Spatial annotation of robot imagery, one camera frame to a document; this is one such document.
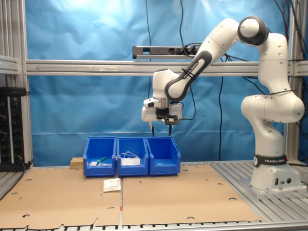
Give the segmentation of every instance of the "black cable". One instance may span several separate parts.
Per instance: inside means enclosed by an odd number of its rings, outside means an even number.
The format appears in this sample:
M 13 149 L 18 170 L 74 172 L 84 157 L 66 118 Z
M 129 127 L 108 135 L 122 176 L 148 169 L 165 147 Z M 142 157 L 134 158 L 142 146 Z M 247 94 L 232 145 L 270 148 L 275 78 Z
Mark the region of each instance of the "black cable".
M 285 92 L 290 92 L 290 91 L 296 91 L 296 90 L 283 90 L 283 91 L 279 91 L 279 92 L 272 93 L 272 94 L 270 94 L 270 95 L 275 95 L 275 94 L 285 93 Z
M 148 25 L 148 33 L 149 33 L 150 47 L 151 47 L 152 46 L 152 40 L 151 40 L 150 27 L 149 27 L 148 0 L 145 0 L 145 9 L 146 9 L 146 23 Z M 149 76 L 148 99 L 150 98 L 150 90 L 151 90 L 151 76 Z
M 274 0 L 274 1 L 275 1 L 276 5 L 277 5 L 278 10 L 280 11 L 280 14 L 282 15 L 283 24 L 284 24 L 284 32 L 285 32 L 285 36 L 286 36 L 287 41 L 288 41 L 288 39 L 289 39 L 288 30 L 287 30 L 288 27 L 287 27 L 287 23 L 286 23 L 285 18 L 284 18 L 284 14 L 282 13 L 282 11 L 281 11 L 281 9 L 280 9 L 280 6 L 279 6 L 279 4 L 277 3 L 277 1 L 276 1 L 276 0 Z
M 221 160 L 222 107 L 221 107 L 220 96 L 221 96 L 221 92 L 222 92 L 222 86 L 223 86 L 223 76 L 221 77 L 221 85 L 220 85 L 220 91 L 219 91 L 219 96 L 218 96 L 218 102 L 219 102 L 219 107 L 220 107 L 219 152 L 218 152 L 219 160 Z
M 300 23 L 300 28 L 302 27 L 302 15 L 301 15 L 301 12 L 300 12 L 300 10 L 298 11 L 299 12 L 299 23 Z
M 194 106 L 194 113 L 193 113 L 193 118 L 188 119 L 188 118 L 183 118 L 182 120 L 193 120 L 196 117 L 196 103 L 194 101 L 194 97 L 193 97 L 193 91 L 192 91 L 192 87 L 190 86 L 191 89 L 191 93 L 192 93 L 192 101 L 193 101 L 193 106 Z
M 228 54 L 225 54 L 226 59 L 230 62 L 232 62 L 233 60 L 231 59 L 231 56 Z M 250 81 L 249 79 L 247 79 L 247 77 L 242 76 L 242 78 L 244 78 L 245 80 L 247 80 L 248 82 L 252 83 L 263 95 L 265 95 L 265 93 L 257 86 L 257 84 L 255 84 L 254 82 Z
M 304 160 L 306 160 L 306 161 L 308 161 L 308 157 L 306 156 L 306 154 L 302 151 L 302 150 L 300 150 L 300 149 L 298 149 L 299 150 L 299 152 L 303 155 L 303 157 L 304 157 Z
M 233 58 L 233 59 L 238 59 L 238 60 L 242 60 L 242 61 L 248 62 L 248 60 L 246 60 L 246 59 L 238 58 L 238 57 L 229 55 L 229 54 L 227 54 L 227 53 L 225 53 L 225 56 L 226 56 L 226 57 L 231 57 L 231 58 Z
M 296 122 L 296 125 L 298 126 L 298 128 L 299 128 L 299 132 L 301 132 L 304 136 L 305 136 L 305 138 L 308 140 L 308 136 L 307 136 L 307 134 L 302 130 L 302 128 L 301 128 L 301 126 Z
M 244 76 L 245 78 L 250 78 L 250 79 L 258 79 L 258 77 L 253 77 L 253 76 Z
M 299 44 L 301 46 L 301 50 L 302 50 L 303 56 L 306 59 L 306 55 L 305 55 L 305 51 L 304 51 L 304 48 L 303 48 L 303 44 L 305 46 L 306 52 L 308 52 L 308 50 L 307 50 L 307 47 L 306 47 L 305 40 L 304 40 L 304 38 L 302 36 L 301 30 L 300 30 L 300 28 L 298 26 L 298 22 L 297 22 L 297 18 L 296 18 L 296 13 L 295 13 L 294 5 L 293 5 L 292 1 L 291 1 L 291 8 L 292 8 L 292 12 L 293 12 L 293 17 L 294 17 L 294 22 L 295 22 L 295 27 L 296 27 L 297 35 L 298 35 L 298 37 L 299 37 L 299 39 L 301 41 Z
M 184 8 L 183 8 L 183 2 L 181 1 L 181 8 L 182 8 L 182 18 L 181 18 L 181 24 L 180 24 L 180 37 L 182 41 L 182 46 L 184 46 L 183 37 L 182 37 L 182 24 L 183 24 L 183 17 L 184 17 Z
M 183 8 L 183 2 L 182 2 L 182 0 L 180 0 L 180 2 L 181 2 L 181 8 L 182 8 L 182 17 L 181 17 L 181 24 L 180 24 L 180 37 L 181 37 L 181 42 L 182 42 L 182 46 L 184 47 L 184 42 L 183 42 L 183 37 L 182 37 L 182 24 L 183 24 L 183 17 L 184 17 L 184 8 Z M 183 118 L 182 120 L 193 120 L 193 119 L 195 119 L 195 117 L 196 117 L 196 103 L 195 103 L 195 101 L 194 101 L 194 97 L 193 97 L 193 89 L 192 89 L 192 87 L 190 86 L 190 89 L 191 89 L 191 93 L 192 93 L 192 101 L 193 101 L 193 106 L 194 106 L 194 114 L 193 114 L 193 118 L 192 119 L 188 119 L 188 118 Z
M 10 187 L 10 189 L 9 189 L 8 191 L 6 191 L 6 193 L 5 193 L 4 195 L 2 195 L 2 197 L 0 197 L 0 199 L 6 196 L 6 195 L 15 187 L 15 185 L 21 180 L 21 178 L 22 178 L 22 177 L 24 176 L 24 174 L 25 174 L 26 167 L 25 167 L 25 164 L 24 164 L 24 162 L 23 162 L 22 157 L 18 155 L 17 158 L 16 158 L 16 160 L 20 161 L 21 164 L 23 165 L 23 172 L 22 172 L 22 174 L 18 177 L 18 179 L 15 181 L 15 183 Z
M 263 95 L 265 95 L 265 93 L 253 82 L 250 81 L 249 79 L 247 79 L 245 76 L 242 76 L 244 79 L 246 79 L 248 82 L 252 83 Z

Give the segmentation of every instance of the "blue backdrop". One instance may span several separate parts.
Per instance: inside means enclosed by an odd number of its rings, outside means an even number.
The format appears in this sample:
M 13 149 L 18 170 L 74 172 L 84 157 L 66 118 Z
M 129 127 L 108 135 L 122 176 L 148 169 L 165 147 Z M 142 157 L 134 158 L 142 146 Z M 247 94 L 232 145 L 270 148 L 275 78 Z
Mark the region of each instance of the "blue backdrop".
M 183 0 L 184 43 L 202 42 L 223 19 L 238 22 L 256 15 L 272 32 L 284 33 L 274 1 Z M 153 46 L 181 46 L 180 0 L 148 0 Z M 29 59 L 132 60 L 132 46 L 148 46 L 144 0 L 27 0 L 26 27 Z M 236 44 L 228 52 L 258 60 L 257 48 Z M 68 165 L 82 156 L 88 136 L 152 135 L 141 121 L 148 77 L 31 76 L 31 122 L 36 166 Z M 267 89 L 254 81 L 265 92 Z M 182 161 L 218 160 L 220 77 L 200 77 L 193 85 L 197 113 L 173 129 Z M 244 97 L 259 94 L 241 77 L 225 77 L 223 160 L 252 159 L 254 133 L 241 113 Z M 193 116 L 190 93 L 184 100 L 184 117 Z M 157 136 L 168 127 L 156 124 Z

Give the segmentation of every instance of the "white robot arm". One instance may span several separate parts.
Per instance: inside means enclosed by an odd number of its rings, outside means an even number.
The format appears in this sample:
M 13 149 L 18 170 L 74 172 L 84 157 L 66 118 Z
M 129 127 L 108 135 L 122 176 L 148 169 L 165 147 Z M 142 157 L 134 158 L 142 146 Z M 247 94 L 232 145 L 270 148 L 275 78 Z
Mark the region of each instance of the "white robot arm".
M 236 42 L 259 49 L 259 81 L 270 95 L 246 97 L 241 106 L 256 137 L 255 170 L 251 185 L 263 192 L 304 189 L 299 174 L 286 162 L 282 134 L 272 122 L 292 123 L 304 114 L 304 104 L 291 90 L 287 76 L 287 42 L 281 34 L 270 33 L 265 23 L 250 16 L 240 23 L 225 19 L 206 37 L 191 64 L 177 75 L 169 69 L 153 77 L 153 97 L 143 102 L 144 122 L 178 124 L 181 106 L 190 85 L 209 65 L 221 58 Z

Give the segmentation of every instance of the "blue plastic bin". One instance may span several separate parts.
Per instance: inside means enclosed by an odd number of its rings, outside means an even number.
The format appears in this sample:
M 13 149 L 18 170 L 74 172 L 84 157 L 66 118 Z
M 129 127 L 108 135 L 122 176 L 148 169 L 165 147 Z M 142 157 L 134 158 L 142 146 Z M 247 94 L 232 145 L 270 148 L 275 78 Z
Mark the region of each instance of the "blue plastic bin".
M 89 137 L 83 154 L 83 174 L 86 177 L 107 177 L 116 173 L 116 137 Z M 107 157 L 104 164 L 110 166 L 89 166 L 92 161 Z
M 121 155 L 127 151 L 140 158 L 140 165 L 122 166 Z M 149 154 L 144 137 L 117 138 L 117 174 L 124 176 L 146 176 L 149 174 Z
M 181 154 L 172 137 L 146 138 L 150 154 L 150 175 L 177 175 Z

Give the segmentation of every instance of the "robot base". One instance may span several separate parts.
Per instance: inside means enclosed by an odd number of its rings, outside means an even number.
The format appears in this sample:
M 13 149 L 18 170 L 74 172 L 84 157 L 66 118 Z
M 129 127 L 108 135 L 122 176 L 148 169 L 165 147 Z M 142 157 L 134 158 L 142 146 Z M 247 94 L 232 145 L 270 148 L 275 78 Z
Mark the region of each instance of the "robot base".
M 281 166 L 261 165 L 254 168 L 251 179 L 240 179 L 239 183 L 256 198 L 264 194 L 306 191 L 298 172 L 288 164 Z

